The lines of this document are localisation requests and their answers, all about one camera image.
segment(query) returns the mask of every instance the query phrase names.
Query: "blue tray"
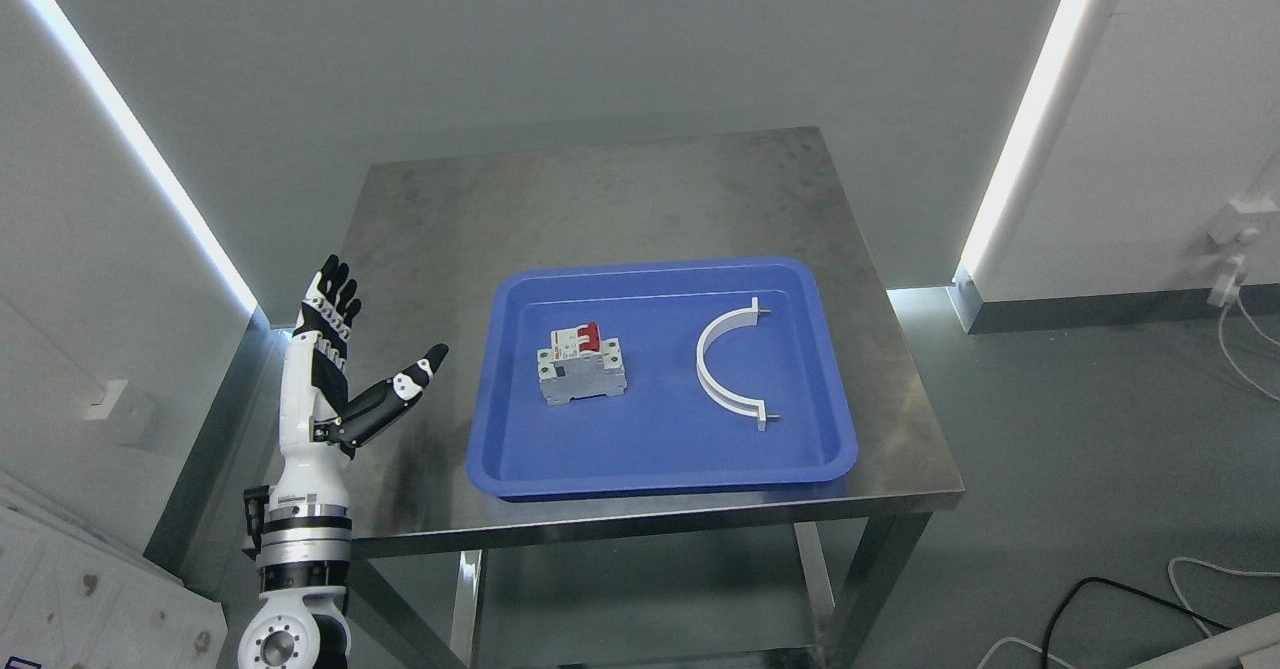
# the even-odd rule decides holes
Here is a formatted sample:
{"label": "blue tray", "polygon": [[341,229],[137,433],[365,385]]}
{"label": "blue tray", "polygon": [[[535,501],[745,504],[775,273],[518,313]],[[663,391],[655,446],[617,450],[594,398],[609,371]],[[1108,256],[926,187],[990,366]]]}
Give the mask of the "blue tray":
{"label": "blue tray", "polygon": [[[764,399],[768,430],[703,391],[695,345],[758,295],[772,315],[709,347],[713,377]],[[626,365],[621,397],[548,405],[536,353],[559,327],[599,322]],[[467,473],[503,499],[677,492],[844,476],[858,458],[845,388],[813,272],[794,258],[550,269],[494,297]]]}

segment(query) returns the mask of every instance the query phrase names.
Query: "black cable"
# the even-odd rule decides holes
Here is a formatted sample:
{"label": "black cable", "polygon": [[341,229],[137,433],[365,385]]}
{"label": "black cable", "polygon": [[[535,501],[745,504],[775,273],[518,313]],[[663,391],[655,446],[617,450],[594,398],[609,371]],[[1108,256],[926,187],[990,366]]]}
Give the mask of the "black cable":
{"label": "black cable", "polygon": [[1121,585],[1120,582],[1114,582],[1114,581],[1103,578],[1103,577],[1085,577],[1085,578],[1080,579],[1079,582],[1075,582],[1075,586],[1071,587],[1071,591],[1066,592],[1066,597],[1061,601],[1061,604],[1057,605],[1057,609],[1053,610],[1052,618],[1048,620],[1047,627],[1044,627],[1044,640],[1041,641],[1041,647],[1042,647],[1042,650],[1041,650],[1041,669],[1048,669],[1048,641],[1051,641],[1051,638],[1053,637],[1053,627],[1057,624],[1057,619],[1062,615],[1062,611],[1066,610],[1066,605],[1071,604],[1071,600],[1075,597],[1075,592],[1078,592],[1082,588],[1084,588],[1085,585],[1106,585],[1108,587],[1115,587],[1117,590],[1124,590],[1124,591],[1126,591],[1129,594],[1138,595],[1138,596],[1140,596],[1143,599],[1148,599],[1151,601],[1156,601],[1156,604],[1160,604],[1161,606],[1167,606],[1167,608],[1170,608],[1170,609],[1172,609],[1175,611],[1180,611],[1180,613],[1183,613],[1185,615],[1194,617],[1194,618],[1199,619],[1201,622],[1203,622],[1203,623],[1213,627],[1215,629],[1222,629],[1225,632],[1225,631],[1229,631],[1231,628],[1231,627],[1228,627],[1226,624],[1220,624],[1220,623],[1210,619],[1208,617],[1204,617],[1202,614],[1197,614],[1193,610],[1187,609],[1185,606],[1180,606],[1180,605],[1174,604],[1174,602],[1171,602],[1169,600],[1160,599],[1158,596],[1156,596],[1153,594],[1147,594],[1147,592],[1144,592],[1144,591],[1142,591],[1139,588],[1130,587],[1129,585]]}

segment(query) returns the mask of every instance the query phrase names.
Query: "gray circuit breaker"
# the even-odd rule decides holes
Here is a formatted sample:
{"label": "gray circuit breaker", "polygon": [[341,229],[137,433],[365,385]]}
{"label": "gray circuit breaker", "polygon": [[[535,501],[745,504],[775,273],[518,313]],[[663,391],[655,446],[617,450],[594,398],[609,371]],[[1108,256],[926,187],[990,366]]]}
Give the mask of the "gray circuit breaker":
{"label": "gray circuit breaker", "polygon": [[627,388],[618,338],[600,338],[595,322],[552,333],[552,345],[538,350],[538,386],[547,404],[586,397],[617,397]]}

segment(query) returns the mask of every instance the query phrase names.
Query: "stainless steel table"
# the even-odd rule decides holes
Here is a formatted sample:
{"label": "stainless steel table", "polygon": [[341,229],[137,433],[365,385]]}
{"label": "stainless steel table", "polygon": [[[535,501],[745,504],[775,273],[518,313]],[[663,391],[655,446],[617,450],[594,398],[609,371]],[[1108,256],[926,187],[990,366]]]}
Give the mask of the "stainless steel table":
{"label": "stainless steel table", "polygon": [[[502,501],[466,476],[494,290],[525,269],[787,255],[818,278],[860,454],[844,485]],[[353,617],[410,665],[472,660],[483,553],[636,533],[795,526],[819,643],[850,665],[933,510],[964,494],[897,319],[817,128],[380,164],[343,258],[365,313],[348,375],[365,386],[434,342],[453,347],[415,411],[348,468]],[[849,574],[828,579],[813,522],[868,517]],[[369,559],[460,553],[448,642]]]}

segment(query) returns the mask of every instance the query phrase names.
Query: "robotic hand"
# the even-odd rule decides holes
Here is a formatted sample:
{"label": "robotic hand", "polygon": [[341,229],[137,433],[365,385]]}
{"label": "robotic hand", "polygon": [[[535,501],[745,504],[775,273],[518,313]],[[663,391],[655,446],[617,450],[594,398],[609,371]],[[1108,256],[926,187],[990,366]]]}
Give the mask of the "robotic hand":
{"label": "robotic hand", "polygon": [[347,666],[351,501],[342,471],[370,437],[416,404],[449,347],[438,344],[392,379],[347,400],[347,340],[360,313],[356,280],[330,255],[302,299],[280,381],[280,454],[274,486],[244,492],[262,608],[238,650],[239,669]]}

